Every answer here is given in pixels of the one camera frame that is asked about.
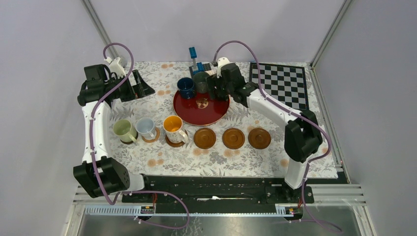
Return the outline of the light blue mug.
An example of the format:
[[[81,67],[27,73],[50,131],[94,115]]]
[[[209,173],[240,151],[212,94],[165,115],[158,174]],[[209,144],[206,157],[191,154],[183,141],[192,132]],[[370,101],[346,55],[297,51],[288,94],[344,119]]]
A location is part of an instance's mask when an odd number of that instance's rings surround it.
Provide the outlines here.
[[[157,132],[154,121],[151,118],[144,117],[140,118],[135,125],[136,131],[142,136],[145,140],[154,140],[156,138]]]

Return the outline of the light green mug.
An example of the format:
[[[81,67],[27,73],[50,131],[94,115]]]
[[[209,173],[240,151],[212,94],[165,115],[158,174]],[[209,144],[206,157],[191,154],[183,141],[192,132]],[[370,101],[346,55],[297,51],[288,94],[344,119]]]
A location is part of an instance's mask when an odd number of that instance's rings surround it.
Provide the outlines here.
[[[119,140],[123,139],[125,141],[129,141],[129,139],[125,139],[126,134],[130,133],[133,136],[137,134],[134,125],[126,119],[118,120],[113,126],[113,132],[118,136]]]

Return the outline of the light wooden coaster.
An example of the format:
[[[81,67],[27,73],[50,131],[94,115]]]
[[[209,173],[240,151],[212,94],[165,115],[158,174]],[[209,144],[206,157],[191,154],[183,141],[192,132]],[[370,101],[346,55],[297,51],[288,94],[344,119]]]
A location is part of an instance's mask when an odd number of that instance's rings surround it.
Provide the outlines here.
[[[143,140],[144,142],[146,142],[146,143],[154,143],[154,142],[156,142],[156,141],[159,139],[159,137],[160,137],[160,129],[159,129],[158,127],[156,127],[156,128],[155,128],[155,131],[156,131],[156,135],[155,135],[155,137],[154,137],[154,138],[152,138],[152,139],[148,140],[148,139],[146,139],[144,136],[142,136],[142,140]]]

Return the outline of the patterned mug orange inside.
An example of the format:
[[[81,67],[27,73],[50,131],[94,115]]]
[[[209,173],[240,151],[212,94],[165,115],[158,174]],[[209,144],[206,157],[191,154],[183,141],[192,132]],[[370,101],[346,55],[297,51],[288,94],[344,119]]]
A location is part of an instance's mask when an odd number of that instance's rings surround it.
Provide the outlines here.
[[[178,116],[169,116],[163,122],[168,140],[173,144],[188,143],[189,137],[183,127],[183,120]]]

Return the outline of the dark brown wooden coaster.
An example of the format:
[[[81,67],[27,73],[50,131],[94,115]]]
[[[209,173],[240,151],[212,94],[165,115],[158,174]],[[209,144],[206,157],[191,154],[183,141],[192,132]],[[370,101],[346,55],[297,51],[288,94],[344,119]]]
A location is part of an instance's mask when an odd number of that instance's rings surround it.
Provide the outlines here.
[[[121,139],[120,141],[123,143],[123,144],[126,144],[126,145],[129,145],[129,144],[133,144],[133,143],[136,143],[137,142],[137,139],[138,139],[138,137],[139,137],[139,134],[137,133],[136,135],[131,135],[130,133],[128,133],[128,134],[126,134],[126,138],[125,139],[129,139],[129,141],[125,141],[125,140],[123,140],[123,139]]]

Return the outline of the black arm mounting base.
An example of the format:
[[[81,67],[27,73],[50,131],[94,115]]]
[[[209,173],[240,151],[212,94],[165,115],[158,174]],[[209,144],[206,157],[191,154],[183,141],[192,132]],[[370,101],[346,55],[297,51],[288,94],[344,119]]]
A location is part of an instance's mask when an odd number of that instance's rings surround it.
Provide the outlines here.
[[[315,202],[312,189],[293,190],[283,178],[146,176],[158,191],[156,213],[274,213],[275,204]]]

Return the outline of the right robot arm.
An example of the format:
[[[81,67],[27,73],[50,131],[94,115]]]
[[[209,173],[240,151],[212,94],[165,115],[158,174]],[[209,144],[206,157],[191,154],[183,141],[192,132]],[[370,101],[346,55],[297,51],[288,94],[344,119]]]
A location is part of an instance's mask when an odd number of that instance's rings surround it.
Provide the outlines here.
[[[246,82],[239,67],[225,57],[213,65],[216,73],[207,78],[211,99],[233,99],[284,128],[284,150],[290,161],[282,196],[290,203],[295,202],[302,194],[300,187],[306,180],[308,160],[323,142],[315,114],[293,109],[268,95],[259,84]]]

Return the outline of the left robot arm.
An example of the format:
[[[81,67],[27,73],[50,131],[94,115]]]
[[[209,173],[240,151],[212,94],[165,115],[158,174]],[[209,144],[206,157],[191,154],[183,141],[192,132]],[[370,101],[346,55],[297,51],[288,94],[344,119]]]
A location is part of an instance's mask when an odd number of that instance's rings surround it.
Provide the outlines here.
[[[87,66],[84,71],[86,80],[77,101],[85,120],[85,148],[82,163],[73,168],[73,175],[92,198],[104,196],[102,189],[108,194],[132,190],[140,202],[147,202],[153,190],[145,184],[144,175],[130,174],[112,157],[109,121],[114,100],[131,101],[155,91],[136,69],[133,70],[135,85],[104,64]]]

